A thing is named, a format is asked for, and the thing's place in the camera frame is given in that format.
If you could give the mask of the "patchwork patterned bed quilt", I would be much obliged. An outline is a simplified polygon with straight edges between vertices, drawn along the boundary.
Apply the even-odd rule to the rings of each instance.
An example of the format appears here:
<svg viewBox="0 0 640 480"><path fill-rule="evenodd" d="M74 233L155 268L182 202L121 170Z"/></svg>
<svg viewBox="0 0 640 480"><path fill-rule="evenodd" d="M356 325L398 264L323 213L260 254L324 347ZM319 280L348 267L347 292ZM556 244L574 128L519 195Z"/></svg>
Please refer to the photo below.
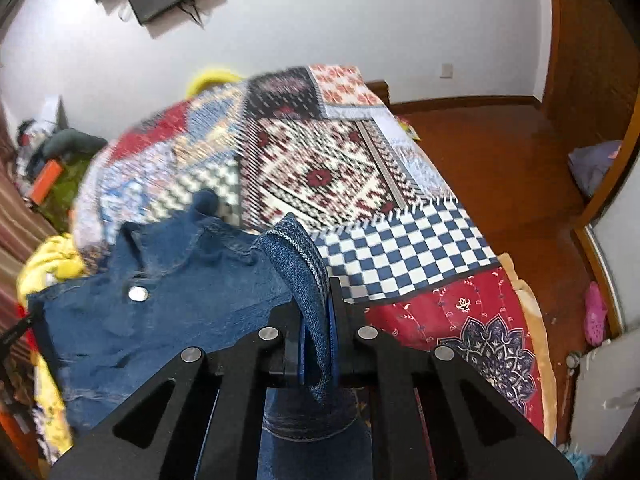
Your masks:
<svg viewBox="0 0 640 480"><path fill-rule="evenodd" d="M161 110L91 162L70 230L90 269L126 222L212 188L256 233L294 214L351 304L407 346L449 344L547 438L556 382L536 298L496 255L384 84L308 65L222 84Z"/></svg>

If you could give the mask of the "orange box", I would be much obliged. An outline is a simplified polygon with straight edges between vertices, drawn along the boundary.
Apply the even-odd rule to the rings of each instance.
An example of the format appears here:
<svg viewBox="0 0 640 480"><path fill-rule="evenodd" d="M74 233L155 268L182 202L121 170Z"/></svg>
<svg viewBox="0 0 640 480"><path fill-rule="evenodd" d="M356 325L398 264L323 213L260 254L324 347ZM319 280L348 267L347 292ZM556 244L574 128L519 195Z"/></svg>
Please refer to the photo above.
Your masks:
<svg viewBox="0 0 640 480"><path fill-rule="evenodd" d="M64 171L63 165L56 159L49 159L43 166L40 174L35 178L29 191L28 199L39 206L51 192L56 180Z"/></svg>

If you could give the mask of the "white wall socket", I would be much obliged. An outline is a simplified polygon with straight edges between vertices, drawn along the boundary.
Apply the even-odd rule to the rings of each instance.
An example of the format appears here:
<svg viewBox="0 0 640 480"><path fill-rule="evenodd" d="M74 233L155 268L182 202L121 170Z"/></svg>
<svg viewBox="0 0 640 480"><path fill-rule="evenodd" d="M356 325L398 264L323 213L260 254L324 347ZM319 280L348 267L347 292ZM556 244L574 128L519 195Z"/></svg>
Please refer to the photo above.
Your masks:
<svg viewBox="0 0 640 480"><path fill-rule="evenodd" d="M451 79L454 76L454 66L450 63L442 64L440 69L440 78Z"/></svg>

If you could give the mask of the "dark green plush cushion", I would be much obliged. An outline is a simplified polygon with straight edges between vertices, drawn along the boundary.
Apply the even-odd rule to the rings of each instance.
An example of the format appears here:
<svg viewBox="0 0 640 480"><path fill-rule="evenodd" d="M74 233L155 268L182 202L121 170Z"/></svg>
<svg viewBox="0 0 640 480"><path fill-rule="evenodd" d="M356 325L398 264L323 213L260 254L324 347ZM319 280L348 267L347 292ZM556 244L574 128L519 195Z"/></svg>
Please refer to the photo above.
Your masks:
<svg viewBox="0 0 640 480"><path fill-rule="evenodd" d="M73 128L58 130L44 142L42 157L45 160L73 155L94 155L101 151L107 140Z"/></svg>

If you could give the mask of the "yellow cartoon print garment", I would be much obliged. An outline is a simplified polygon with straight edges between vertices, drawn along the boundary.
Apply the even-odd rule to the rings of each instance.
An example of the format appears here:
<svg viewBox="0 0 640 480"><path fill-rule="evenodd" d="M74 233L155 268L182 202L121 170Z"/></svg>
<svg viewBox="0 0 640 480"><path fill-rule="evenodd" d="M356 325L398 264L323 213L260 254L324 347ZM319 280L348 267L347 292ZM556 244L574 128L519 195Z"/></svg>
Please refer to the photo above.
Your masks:
<svg viewBox="0 0 640 480"><path fill-rule="evenodd" d="M86 274L84 260L68 234L48 237L29 257L16 279L20 315L29 314L27 298L52 285L81 278ZM66 408L46 361L28 332L30 358L34 366L34 407L32 416L37 442L44 459L52 466L73 446L72 430L66 419Z"/></svg>

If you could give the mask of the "striped pink curtain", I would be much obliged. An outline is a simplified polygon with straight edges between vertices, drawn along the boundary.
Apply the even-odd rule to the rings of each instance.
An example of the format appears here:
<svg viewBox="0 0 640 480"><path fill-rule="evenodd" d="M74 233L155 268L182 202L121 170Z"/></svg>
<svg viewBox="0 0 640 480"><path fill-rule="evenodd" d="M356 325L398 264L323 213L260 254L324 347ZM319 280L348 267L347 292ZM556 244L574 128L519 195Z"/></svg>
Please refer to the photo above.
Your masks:
<svg viewBox="0 0 640 480"><path fill-rule="evenodd" d="M17 322L17 275L37 247L55 234L55 229L28 208L4 165L0 214L1 330L6 330Z"/></svg>

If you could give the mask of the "purple cloth bundle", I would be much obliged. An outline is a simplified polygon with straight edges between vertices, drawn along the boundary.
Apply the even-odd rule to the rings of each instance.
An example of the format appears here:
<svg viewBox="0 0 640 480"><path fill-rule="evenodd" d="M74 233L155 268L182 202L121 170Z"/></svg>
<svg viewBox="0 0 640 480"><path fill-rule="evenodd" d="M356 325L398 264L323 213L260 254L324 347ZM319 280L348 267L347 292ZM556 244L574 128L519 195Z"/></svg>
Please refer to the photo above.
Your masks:
<svg viewBox="0 0 640 480"><path fill-rule="evenodd" d="M576 148L568 154L568 166L580 192L592 197L613 165L621 140L606 141L600 144Z"/></svg>

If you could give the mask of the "pink slipper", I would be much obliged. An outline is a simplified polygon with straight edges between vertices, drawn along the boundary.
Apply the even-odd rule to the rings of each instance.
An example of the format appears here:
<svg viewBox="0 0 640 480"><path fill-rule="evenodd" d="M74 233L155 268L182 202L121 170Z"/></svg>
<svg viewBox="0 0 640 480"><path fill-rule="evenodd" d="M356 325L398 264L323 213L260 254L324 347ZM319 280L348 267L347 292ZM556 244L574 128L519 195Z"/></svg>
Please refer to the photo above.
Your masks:
<svg viewBox="0 0 640 480"><path fill-rule="evenodd" d="M608 308L596 282L591 282L585 292L585 340L591 347L599 347L604 341Z"/></svg>

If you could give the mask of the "blue denim jacket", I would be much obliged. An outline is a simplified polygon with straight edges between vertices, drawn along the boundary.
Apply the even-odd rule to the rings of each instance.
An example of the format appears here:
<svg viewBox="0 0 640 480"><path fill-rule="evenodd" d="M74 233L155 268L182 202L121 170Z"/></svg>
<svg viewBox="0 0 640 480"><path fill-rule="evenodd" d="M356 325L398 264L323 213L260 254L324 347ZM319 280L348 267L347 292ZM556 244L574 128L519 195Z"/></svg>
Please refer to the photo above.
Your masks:
<svg viewBox="0 0 640 480"><path fill-rule="evenodd" d="M217 207L204 190L165 221L126 223L101 272L29 295L43 315L37 344L67 421L84 434L183 349L229 348L294 302L306 332L303 385L267 393L258 477L370 478L370 432L356 394L334 373L320 252L293 216L252 235L221 220Z"/></svg>

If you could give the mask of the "green patterned storage box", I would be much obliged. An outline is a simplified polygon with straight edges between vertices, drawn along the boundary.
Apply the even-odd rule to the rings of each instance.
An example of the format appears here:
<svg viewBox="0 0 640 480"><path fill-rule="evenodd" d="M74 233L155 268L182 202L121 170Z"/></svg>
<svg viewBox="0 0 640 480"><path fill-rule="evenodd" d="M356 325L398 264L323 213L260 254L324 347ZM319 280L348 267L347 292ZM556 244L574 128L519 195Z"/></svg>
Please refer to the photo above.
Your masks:
<svg viewBox="0 0 640 480"><path fill-rule="evenodd" d="M70 212L90 162L89 155L74 155L69 160L54 158L47 162L47 169L55 168L60 172L37 210L56 232L70 229Z"/></svg>

